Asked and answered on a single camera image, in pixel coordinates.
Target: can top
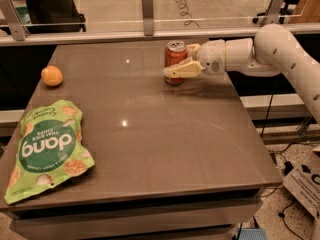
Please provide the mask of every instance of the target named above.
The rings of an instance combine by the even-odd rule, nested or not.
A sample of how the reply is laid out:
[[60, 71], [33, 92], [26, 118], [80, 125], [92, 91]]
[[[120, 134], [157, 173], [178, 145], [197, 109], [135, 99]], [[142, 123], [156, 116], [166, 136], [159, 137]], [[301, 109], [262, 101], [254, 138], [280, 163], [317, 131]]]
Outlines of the can top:
[[167, 48], [172, 52], [183, 52], [186, 49], [186, 45], [181, 40], [172, 40], [168, 42]]

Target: green chip bag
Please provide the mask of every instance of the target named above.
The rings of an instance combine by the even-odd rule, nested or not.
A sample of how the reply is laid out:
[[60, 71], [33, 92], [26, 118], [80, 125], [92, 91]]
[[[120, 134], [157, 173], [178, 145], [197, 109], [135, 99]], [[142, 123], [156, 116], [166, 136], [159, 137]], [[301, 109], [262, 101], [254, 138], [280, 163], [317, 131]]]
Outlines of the green chip bag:
[[23, 137], [5, 195], [7, 204], [54, 188], [94, 165], [81, 145], [81, 118], [82, 112], [65, 100], [34, 109], [23, 117]]

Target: beige floor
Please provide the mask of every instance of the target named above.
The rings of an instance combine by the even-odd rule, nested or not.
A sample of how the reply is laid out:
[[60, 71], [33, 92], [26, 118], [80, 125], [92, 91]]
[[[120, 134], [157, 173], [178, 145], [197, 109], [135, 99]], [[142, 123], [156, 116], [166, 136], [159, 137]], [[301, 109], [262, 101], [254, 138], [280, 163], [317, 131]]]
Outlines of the beige floor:
[[[201, 28], [252, 26], [252, 17], [267, 8], [270, 0], [187, 0], [189, 12]], [[13, 0], [19, 6], [24, 0]], [[141, 0], [75, 0], [76, 6], [87, 19], [88, 32], [142, 31]], [[195, 23], [185, 26], [190, 16], [181, 16], [181, 10], [175, 0], [154, 0], [156, 30], [197, 29]], [[307, 132], [307, 138], [320, 140], [320, 130], [313, 125]], [[296, 126], [268, 128], [265, 140], [270, 150], [281, 150], [287, 144], [301, 140]], [[293, 145], [286, 152], [277, 156], [278, 169], [282, 173], [285, 157], [297, 164], [308, 153], [312, 145]], [[282, 186], [277, 190], [269, 189], [263, 194], [264, 204], [255, 215], [260, 227], [266, 230], [269, 240], [298, 239], [285, 227], [278, 213], [290, 202], [292, 196]], [[295, 203], [286, 212], [288, 226], [303, 239], [311, 234], [312, 216], [299, 204]], [[0, 239], [23, 239], [9, 230], [10, 219], [0, 214]], [[253, 227], [253, 220], [244, 222], [244, 227]]]

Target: desk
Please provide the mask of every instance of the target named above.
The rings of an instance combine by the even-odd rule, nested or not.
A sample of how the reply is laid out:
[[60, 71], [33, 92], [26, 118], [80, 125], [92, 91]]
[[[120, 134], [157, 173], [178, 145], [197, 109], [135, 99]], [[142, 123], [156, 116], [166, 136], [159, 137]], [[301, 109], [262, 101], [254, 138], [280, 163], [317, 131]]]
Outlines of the desk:
[[248, 221], [261, 205], [261, 191], [282, 182], [226, 74], [201, 75], [178, 87], [164, 82], [166, 43], [56, 48], [49, 64], [65, 80], [58, 88], [40, 82], [26, 112], [58, 99], [74, 102], [96, 166], [54, 191], [7, 206], [17, 128], [0, 160], [0, 212], [17, 219], [12, 230], [30, 239], [179, 230], [172, 234], [182, 239], [201, 228], [206, 237]]

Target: soda can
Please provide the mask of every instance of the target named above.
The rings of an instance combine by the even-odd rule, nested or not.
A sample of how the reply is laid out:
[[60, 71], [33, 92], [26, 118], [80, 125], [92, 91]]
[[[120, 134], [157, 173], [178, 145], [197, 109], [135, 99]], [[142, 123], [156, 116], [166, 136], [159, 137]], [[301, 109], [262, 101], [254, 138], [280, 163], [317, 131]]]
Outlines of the soda can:
[[[172, 40], [168, 42], [165, 50], [165, 67], [170, 67], [178, 64], [180, 61], [188, 57], [188, 50], [185, 43], [181, 40]], [[164, 77], [168, 84], [178, 85], [184, 82], [184, 78], [169, 78]]]

